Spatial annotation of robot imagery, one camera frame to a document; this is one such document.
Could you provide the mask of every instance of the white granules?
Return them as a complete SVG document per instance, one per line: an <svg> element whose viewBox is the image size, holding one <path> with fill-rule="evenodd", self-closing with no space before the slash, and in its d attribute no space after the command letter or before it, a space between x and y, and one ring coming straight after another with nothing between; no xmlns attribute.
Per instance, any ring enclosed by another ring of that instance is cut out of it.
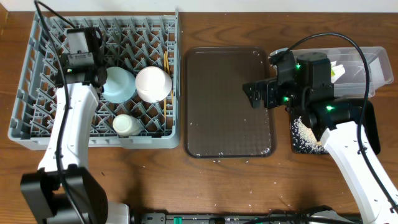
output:
<svg viewBox="0 0 398 224"><path fill-rule="evenodd" d="M302 122L301 117L294 121L293 131L297 133L301 139L293 137L293 145L298 144L298 148L310 148L311 153L324 153L326 149L323 148L322 142L318 142L310 128L307 128Z"/></svg>

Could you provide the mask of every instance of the dark gray tray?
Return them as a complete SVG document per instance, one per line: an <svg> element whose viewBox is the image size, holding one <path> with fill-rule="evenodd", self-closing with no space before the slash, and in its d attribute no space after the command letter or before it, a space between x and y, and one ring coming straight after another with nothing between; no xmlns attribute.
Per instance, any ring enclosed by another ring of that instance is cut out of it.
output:
<svg viewBox="0 0 398 224"><path fill-rule="evenodd" d="M275 151L274 119L253 109L242 85L269 77L259 47L191 49L185 56L184 148L196 158L267 157Z"/></svg>

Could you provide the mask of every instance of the brown tabletop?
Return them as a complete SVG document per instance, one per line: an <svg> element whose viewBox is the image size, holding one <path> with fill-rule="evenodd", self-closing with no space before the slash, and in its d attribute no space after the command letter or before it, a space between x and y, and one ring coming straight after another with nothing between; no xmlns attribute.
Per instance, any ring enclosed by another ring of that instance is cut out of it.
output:
<svg viewBox="0 0 398 224"><path fill-rule="evenodd" d="M100 15L103 12L62 13ZM123 14L125 12L107 13ZM0 13L0 22L4 14ZM10 12L0 32L0 223L33 223L19 190L23 173L34 172L44 151L30 151L7 137L17 84L27 47L32 12ZM266 52L288 47L317 32L336 31L360 46L382 46L398 73L398 14L348 13L182 13L182 52L192 47L259 46ZM301 48L349 47L323 37ZM381 142L379 160L398 185L398 85L384 86L371 99ZM90 172L108 200L140 211L170 213L267 213L329 205L338 213L358 213L343 176L330 156L294 154L289 117L274 110L276 152L258 159L194 159L183 150L91 148Z"/></svg>

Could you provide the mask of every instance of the tray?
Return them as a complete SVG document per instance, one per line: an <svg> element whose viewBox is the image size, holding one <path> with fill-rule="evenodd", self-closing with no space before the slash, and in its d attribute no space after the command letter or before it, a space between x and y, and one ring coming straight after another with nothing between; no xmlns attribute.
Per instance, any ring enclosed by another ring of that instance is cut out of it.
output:
<svg viewBox="0 0 398 224"><path fill-rule="evenodd" d="M89 146L122 146L129 149L176 147L180 142L178 12L175 16L87 16L66 19L77 28L101 29L104 42L100 49L107 67L122 67L137 75L146 66L163 68L164 52L167 51L169 56L174 105L169 95L166 118L163 102L146 103L135 94L124 103L114 104L101 96L91 125ZM57 53L68 52L65 34L70 27L57 17L46 18L46 23L51 27L50 38L57 46ZM33 150L47 148L57 111L53 84L57 62L48 44L49 39L35 14L8 132L11 140ZM138 136L119 137L112 128L113 118L119 114L138 118L144 127L143 131Z"/></svg>
<svg viewBox="0 0 398 224"><path fill-rule="evenodd" d="M185 57L186 152L195 158L267 157L275 151L273 115L254 109L242 84L269 76L259 47L191 49Z"/></svg>

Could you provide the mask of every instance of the light blue bowl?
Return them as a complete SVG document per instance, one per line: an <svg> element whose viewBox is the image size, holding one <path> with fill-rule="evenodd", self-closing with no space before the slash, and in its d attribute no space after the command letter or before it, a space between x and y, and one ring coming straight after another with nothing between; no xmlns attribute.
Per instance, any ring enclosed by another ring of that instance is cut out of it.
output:
<svg viewBox="0 0 398 224"><path fill-rule="evenodd" d="M110 67L106 69L108 77L102 95L111 103L123 103L129 100L136 91L136 78L129 71Z"/></svg>

